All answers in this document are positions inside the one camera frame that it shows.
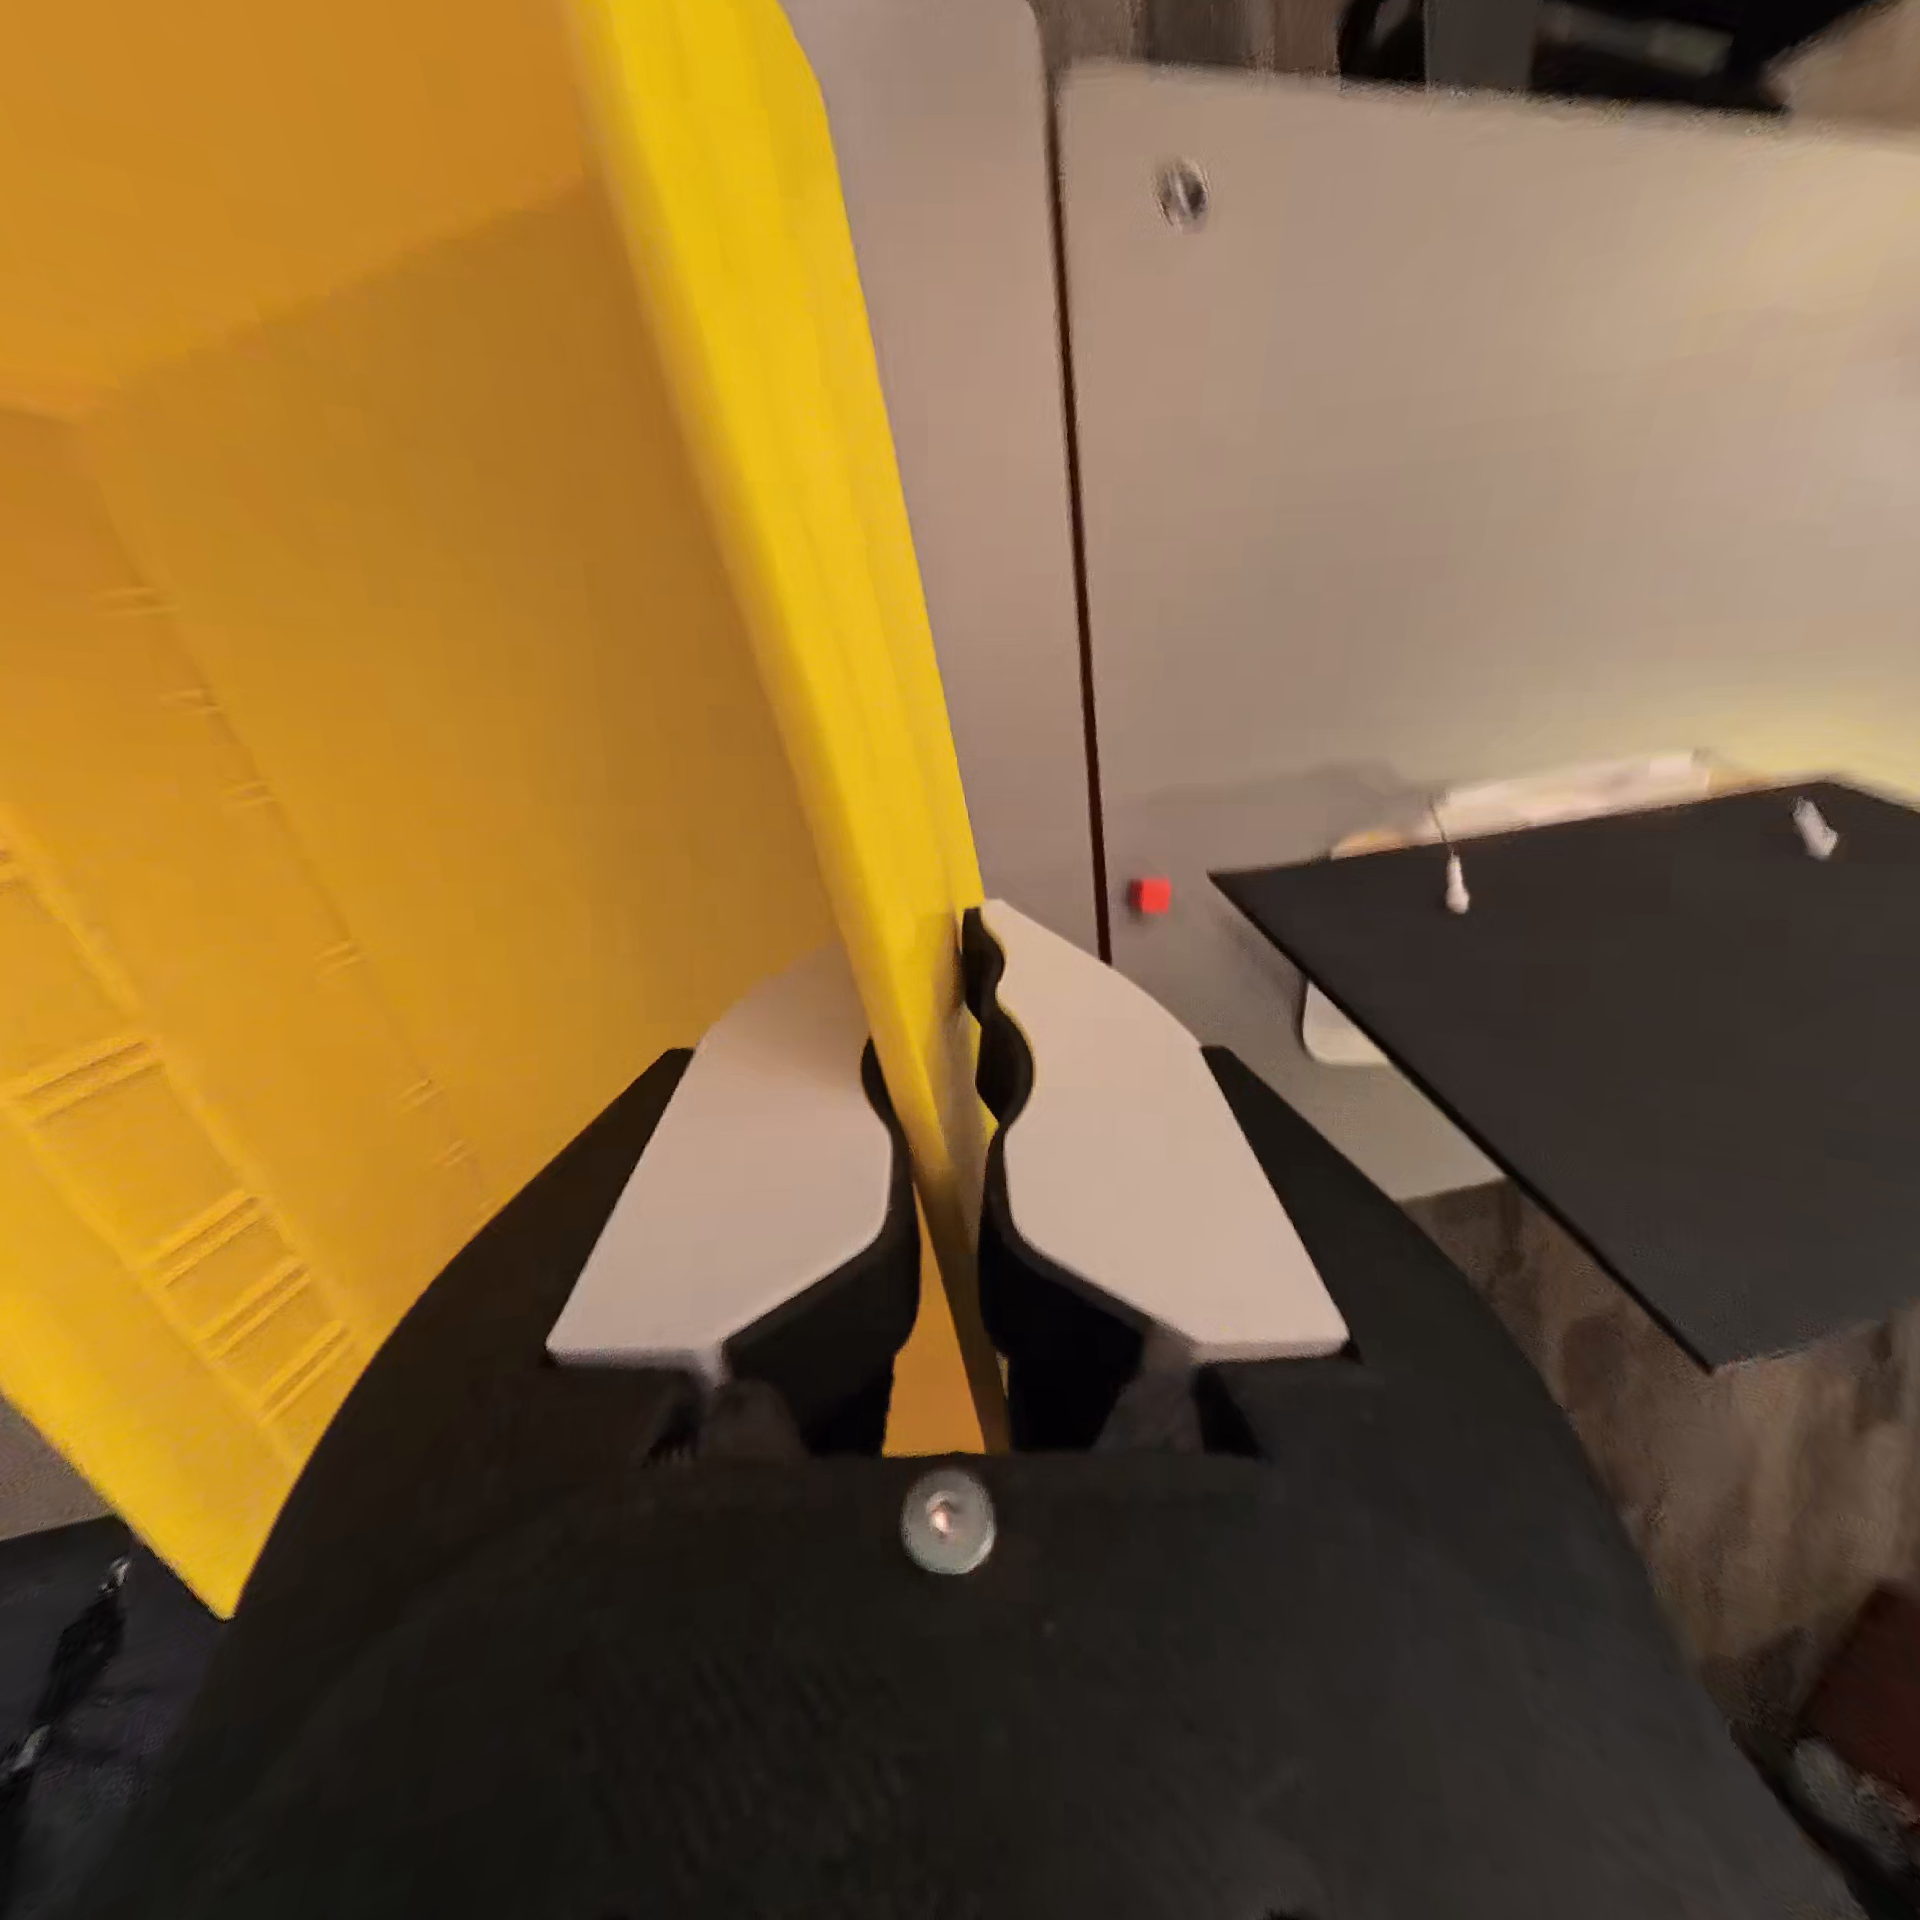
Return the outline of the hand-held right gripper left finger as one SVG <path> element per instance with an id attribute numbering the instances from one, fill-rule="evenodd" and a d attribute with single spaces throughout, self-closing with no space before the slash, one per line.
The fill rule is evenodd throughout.
<path id="1" fill-rule="evenodd" d="M 689 1052 L 545 1354 L 767 1384 L 809 1450 L 878 1453 L 915 1326 L 910 1152 L 829 943 Z"/>

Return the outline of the black flat board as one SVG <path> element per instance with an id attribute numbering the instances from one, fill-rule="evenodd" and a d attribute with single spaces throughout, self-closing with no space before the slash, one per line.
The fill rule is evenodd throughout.
<path id="1" fill-rule="evenodd" d="M 1707 1372 L 1915 1308 L 1917 812 L 1841 781 L 1217 871 Z"/>

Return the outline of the person's dark clothing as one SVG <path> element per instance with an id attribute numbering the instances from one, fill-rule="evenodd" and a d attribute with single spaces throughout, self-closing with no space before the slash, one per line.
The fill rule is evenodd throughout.
<path id="1" fill-rule="evenodd" d="M 4 1543 L 4 1917 L 75 1912 L 224 1630 L 121 1520 Z"/>

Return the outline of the yellow plastic box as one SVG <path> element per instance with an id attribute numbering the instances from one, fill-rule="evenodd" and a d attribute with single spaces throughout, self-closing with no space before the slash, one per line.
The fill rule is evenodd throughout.
<path id="1" fill-rule="evenodd" d="M 980 900 L 779 4 L 4 4 L 4 1397 L 228 1618 L 662 1048 L 849 960 L 950 1297 Z"/>

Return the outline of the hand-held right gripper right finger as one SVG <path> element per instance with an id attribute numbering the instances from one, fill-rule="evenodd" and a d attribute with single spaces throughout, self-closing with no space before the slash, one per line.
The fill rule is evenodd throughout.
<path id="1" fill-rule="evenodd" d="M 1004 900 L 965 914 L 963 972 L 993 1122 L 976 1289 L 1017 1450 L 1093 1449 L 1141 1374 L 1349 1348 L 1189 1025 Z"/>

